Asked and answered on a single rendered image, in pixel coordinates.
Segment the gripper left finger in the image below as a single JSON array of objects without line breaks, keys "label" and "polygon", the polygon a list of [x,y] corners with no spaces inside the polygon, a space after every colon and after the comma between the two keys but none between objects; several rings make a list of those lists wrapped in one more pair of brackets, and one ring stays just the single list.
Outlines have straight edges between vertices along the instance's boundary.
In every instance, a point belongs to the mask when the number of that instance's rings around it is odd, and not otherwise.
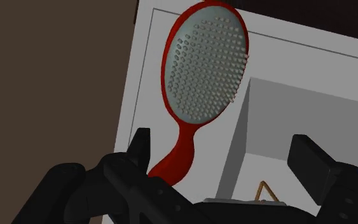
[{"label": "gripper left finger", "polygon": [[89,224],[108,214],[117,224],[204,224],[204,215],[161,178],[146,174],[149,128],[137,129],[126,152],[102,157],[91,170],[52,167],[11,224]]}]

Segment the red hairbrush with grey bristles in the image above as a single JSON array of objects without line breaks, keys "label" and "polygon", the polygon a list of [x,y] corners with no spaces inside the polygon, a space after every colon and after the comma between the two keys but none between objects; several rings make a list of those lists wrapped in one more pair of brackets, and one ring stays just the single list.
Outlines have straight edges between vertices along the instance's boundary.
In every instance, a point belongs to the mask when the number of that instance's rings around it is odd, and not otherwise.
[{"label": "red hairbrush with grey bristles", "polygon": [[249,35],[239,12],[220,0],[189,7],[174,22],[161,64],[166,110],[179,127],[172,150],[148,173],[173,186],[189,172],[194,136],[234,101],[249,58]]}]

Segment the white counter with sunken basin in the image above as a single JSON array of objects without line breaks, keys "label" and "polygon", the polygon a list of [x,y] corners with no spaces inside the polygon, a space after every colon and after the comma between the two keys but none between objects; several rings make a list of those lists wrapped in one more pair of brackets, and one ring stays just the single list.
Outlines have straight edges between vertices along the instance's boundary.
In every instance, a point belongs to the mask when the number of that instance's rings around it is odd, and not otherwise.
[{"label": "white counter with sunken basin", "polygon": [[[175,145],[160,68],[176,18],[200,0],[140,0],[115,150],[151,130],[151,165]],[[192,202],[252,200],[262,181],[286,204],[319,207],[287,166],[291,138],[306,134],[335,160],[358,166],[358,40],[242,12],[249,62],[237,97],[195,135],[195,159],[176,190]]]}]

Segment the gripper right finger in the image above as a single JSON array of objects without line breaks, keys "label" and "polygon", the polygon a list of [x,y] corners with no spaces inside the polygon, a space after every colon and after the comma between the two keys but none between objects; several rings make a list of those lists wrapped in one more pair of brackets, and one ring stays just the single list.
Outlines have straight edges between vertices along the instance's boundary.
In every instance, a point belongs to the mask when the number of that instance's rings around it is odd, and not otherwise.
[{"label": "gripper right finger", "polygon": [[337,162],[304,134],[292,137],[287,165],[320,206],[315,224],[358,224],[358,167]]}]

